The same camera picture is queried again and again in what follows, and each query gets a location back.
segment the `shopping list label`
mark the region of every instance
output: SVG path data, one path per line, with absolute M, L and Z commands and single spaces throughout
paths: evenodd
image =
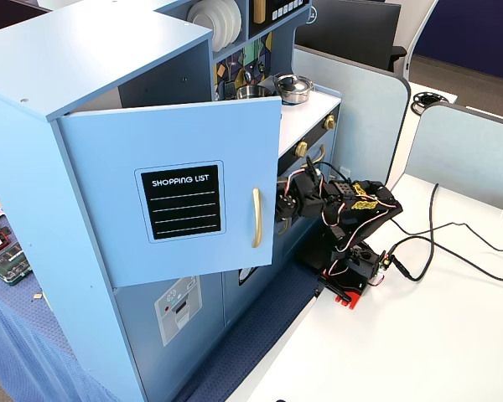
M 221 231 L 217 164 L 141 173 L 154 240 Z

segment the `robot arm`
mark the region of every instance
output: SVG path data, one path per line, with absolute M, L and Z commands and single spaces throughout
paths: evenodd
M 377 276 L 383 260 L 383 253 L 377 255 L 364 240 L 401 212 L 402 206 L 382 183 L 326 183 L 309 158 L 306 168 L 277 183 L 278 222 L 321 217 L 323 224 L 303 244 L 297 257 L 350 308 Z

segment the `white wire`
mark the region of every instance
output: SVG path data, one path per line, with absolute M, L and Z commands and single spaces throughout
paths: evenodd
M 341 274 L 344 274 L 345 272 L 347 272 L 349 270 L 349 267 L 347 266 L 343 271 L 337 272 L 336 274 L 332 274 L 332 270 L 335 268 L 335 266 L 337 265 L 338 261 L 339 260 L 335 260 L 334 264 L 332 264 L 332 266 L 329 268 L 329 270 L 328 270 L 328 275 L 329 276 L 341 275 Z
M 324 186 L 324 174 L 320 174 L 319 197 L 322 198 L 322 187 Z
M 334 226 L 339 224 L 339 222 L 341 221 L 341 211 L 343 210 L 344 207 L 345 203 L 342 203 L 339 209 L 337 210 L 337 222 L 335 222 L 334 224 L 329 224 L 328 222 L 326 222 L 326 217 L 324 216 L 324 210 L 322 210 L 322 221 L 324 222 L 324 224 L 329 226 L 330 228 L 333 228 Z
M 379 219 L 380 217 L 382 217 L 382 216 L 384 216 L 384 215 L 386 215 L 386 214 L 389 214 L 389 211 L 386 211 L 386 212 L 384 212 L 384 213 L 382 213 L 382 214 L 380 214 L 380 215 L 377 215 L 377 216 L 375 216 L 374 218 L 369 219 L 369 220 L 367 220 L 366 222 L 364 222 L 363 224 L 361 224 L 361 225 L 358 227 L 358 229 L 356 229 L 356 230 L 354 231 L 354 233 L 352 234 L 352 236 L 351 236 L 351 237 L 350 237 L 350 239 L 349 239 L 349 242 L 346 244 L 346 246 L 344 247 L 344 249 L 343 249 L 343 250 L 339 250 L 339 247 L 337 247 L 337 246 L 335 247 L 335 249 L 337 250 L 337 252 L 339 252 L 339 253 L 344 253 L 345 251 L 347 251 L 347 250 L 349 249 L 349 247 L 350 247 L 350 243 L 352 243 L 352 240 L 355 238 L 355 234 L 356 234 L 356 233 L 358 233 L 358 230 L 360 230 L 361 228 L 363 228 L 366 224 L 369 224 L 369 223 L 370 223 L 370 222 L 372 222 L 373 220 L 377 220 L 377 219 Z
M 288 188 L 291 185 L 291 179 L 293 178 L 293 176 L 295 174 L 299 174 L 299 173 L 302 173 L 304 171 L 305 171 L 305 169 L 299 169 L 299 170 L 295 170 L 294 172 L 292 172 L 291 174 L 288 175 L 287 184 L 285 184 L 285 193 L 284 193 L 285 196 L 287 196 Z
M 373 201 L 377 201 L 377 203 L 379 203 L 380 205 L 383 205 L 386 208 L 396 208 L 397 207 L 396 205 L 385 204 L 380 199 L 372 197 L 371 195 L 357 194 L 356 197 L 370 198 Z

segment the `toy refrigerator door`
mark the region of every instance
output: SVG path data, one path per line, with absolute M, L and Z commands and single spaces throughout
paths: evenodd
M 112 286 L 271 264 L 280 119 L 279 98 L 61 117 Z

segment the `gray cubicle divider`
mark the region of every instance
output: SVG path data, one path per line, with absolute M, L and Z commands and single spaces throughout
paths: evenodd
M 333 163 L 357 180 L 385 183 L 410 100 L 402 77 L 295 46 L 293 71 L 343 96 Z
M 432 105 L 419 122 L 405 173 L 503 208 L 503 120 Z

